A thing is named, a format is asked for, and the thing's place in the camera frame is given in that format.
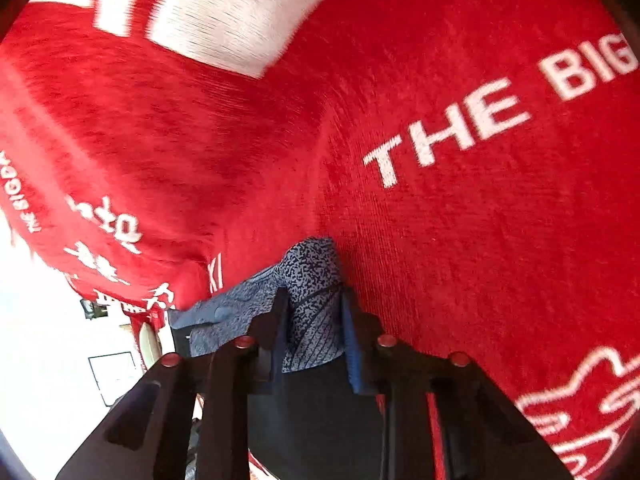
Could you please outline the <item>black pants with patterned waistband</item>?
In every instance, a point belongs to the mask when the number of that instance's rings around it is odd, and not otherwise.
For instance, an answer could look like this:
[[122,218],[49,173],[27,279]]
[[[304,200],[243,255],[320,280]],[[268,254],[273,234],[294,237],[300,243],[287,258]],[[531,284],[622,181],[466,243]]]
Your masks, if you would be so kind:
[[218,350],[288,291],[282,379],[248,400],[248,446],[279,479],[374,479],[380,472],[381,414],[352,393],[342,331],[342,276],[333,240],[307,238],[283,259],[224,294],[172,311],[190,335],[191,356]]

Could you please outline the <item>white framed board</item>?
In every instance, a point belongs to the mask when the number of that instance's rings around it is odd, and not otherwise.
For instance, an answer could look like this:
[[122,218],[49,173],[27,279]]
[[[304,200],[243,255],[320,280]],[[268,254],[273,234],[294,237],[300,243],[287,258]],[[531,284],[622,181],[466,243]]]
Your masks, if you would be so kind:
[[92,377],[107,408],[124,396],[141,377],[130,351],[89,356]]

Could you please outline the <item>beige oval pillow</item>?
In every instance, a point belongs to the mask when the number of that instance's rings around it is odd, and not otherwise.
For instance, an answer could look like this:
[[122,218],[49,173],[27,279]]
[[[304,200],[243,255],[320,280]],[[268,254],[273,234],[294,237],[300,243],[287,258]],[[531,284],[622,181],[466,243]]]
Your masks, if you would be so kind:
[[149,370],[163,355],[156,331],[149,323],[143,323],[140,327],[138,347],[146,370]]

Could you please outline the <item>red blanket with white print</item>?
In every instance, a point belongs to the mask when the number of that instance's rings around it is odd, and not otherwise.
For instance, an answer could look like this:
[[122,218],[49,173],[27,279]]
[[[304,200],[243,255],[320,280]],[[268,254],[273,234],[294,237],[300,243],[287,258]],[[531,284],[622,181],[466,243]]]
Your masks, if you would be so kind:
[[1,209],[134,334],[329,238],[574,479],[639,413],[639,48],[606,0],[27,0]]

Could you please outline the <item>dark wall object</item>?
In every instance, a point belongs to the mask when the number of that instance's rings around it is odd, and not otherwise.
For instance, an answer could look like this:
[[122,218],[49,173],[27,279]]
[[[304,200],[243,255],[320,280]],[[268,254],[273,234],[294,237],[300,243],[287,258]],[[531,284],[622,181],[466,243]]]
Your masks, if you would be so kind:
[[86,320],[96,320],[97,318],[106,318],[108,315],[107,306],[97,304],[89,299],[81,299],[80,305],[84,311]]

